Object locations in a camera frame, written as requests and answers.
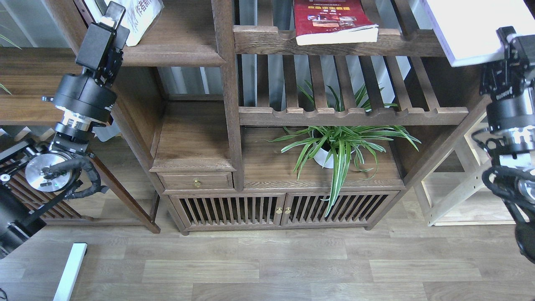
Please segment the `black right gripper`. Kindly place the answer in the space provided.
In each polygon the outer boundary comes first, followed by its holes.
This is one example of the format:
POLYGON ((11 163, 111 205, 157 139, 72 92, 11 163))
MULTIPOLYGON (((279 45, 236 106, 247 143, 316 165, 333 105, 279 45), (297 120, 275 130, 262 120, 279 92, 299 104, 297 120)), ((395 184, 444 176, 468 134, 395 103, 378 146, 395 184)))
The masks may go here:
POLYGON ((517 36, 513 26, 496 30, 505 58, 485 63, 480 94, 489 94, 491 134, 506 144, 534 144, 534 36, 517 36))

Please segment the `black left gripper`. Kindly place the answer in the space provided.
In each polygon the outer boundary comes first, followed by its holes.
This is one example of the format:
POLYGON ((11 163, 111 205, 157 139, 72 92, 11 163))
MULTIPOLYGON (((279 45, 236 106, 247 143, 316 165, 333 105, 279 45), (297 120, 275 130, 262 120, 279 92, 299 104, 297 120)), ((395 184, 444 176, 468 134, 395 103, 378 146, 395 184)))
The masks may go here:
POLYGON ((110 121, 117 99, 111 86, 123 61, 122 48, 129 30, 120 24, 126 9, 110 1, 99 23, 91 23, 75 63, 80 74, 65 74, 55 96, 54 106, 64 112, 58 126, 104 126, 110 121))

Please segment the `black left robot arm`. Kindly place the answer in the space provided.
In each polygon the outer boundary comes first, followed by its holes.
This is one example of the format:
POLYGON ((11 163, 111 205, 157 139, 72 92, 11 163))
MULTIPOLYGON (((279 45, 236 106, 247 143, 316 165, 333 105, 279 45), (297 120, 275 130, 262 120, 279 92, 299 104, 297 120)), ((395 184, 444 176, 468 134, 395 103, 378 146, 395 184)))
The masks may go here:
POLYGON ((48 100, 64 112, 50 146, 36 146, 27 139, 1 153, 5 164, 1 168, 1 258, 42 229, 41 215, 57 203, 107 192, 87 147, 92 129, 109 122, 117 99, 111 86, 130 32, 121 25, 125 12, 124 6, 111 1, 103 17, 89 25, 75 60, 82 72, 65 74, 55 96, 48 100), (38 209, 25 207, 7 186, 21 169, 32 188, 59 195, 38 209))

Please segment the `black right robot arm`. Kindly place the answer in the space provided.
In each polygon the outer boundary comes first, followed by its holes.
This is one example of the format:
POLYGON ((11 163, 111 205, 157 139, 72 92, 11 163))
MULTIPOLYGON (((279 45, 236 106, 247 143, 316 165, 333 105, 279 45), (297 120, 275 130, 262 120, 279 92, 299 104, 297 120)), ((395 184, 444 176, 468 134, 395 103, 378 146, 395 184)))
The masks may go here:
POLYGON ((500 197, 512 215, 520 253, 534 261, 534 35, 514 27, 497 29, 503 59, 483 66, 480 94, 489 94, 489 126, 472 139, 491 158, 482 174, 484 185, 500 197))

